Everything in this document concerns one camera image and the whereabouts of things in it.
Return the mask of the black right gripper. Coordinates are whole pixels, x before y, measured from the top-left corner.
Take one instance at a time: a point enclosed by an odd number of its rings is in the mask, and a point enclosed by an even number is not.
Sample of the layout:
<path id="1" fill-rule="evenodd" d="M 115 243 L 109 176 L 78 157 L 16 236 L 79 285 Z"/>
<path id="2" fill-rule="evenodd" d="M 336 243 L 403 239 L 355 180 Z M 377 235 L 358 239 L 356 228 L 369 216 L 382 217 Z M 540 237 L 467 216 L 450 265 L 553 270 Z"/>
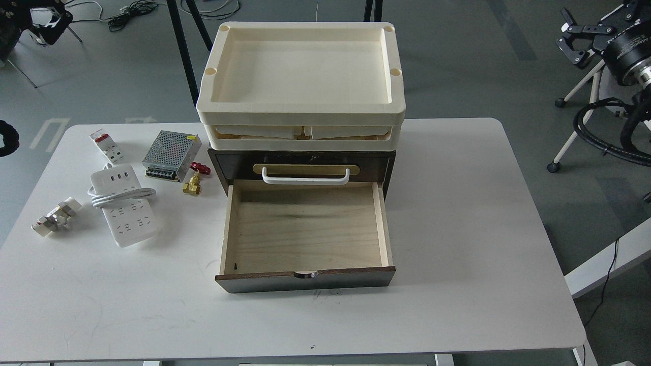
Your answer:
<path id="1" fill-rule="evenodd" d="M 604 16 L 596 25 L 579 25 L 569 10 L 561 10 L 565 27 L 563 35 L 557 39 L 556 45 L 567 56 L 573 65 L 585 69 L 593 55 L 606 56 L 605 63 L 611 70 L 626 70 L 626 64 L 617 60 L 621 45 L 616 44 L 616 39 L 623 34 L 626 23 L 627 10 L 618 7 Z"/>

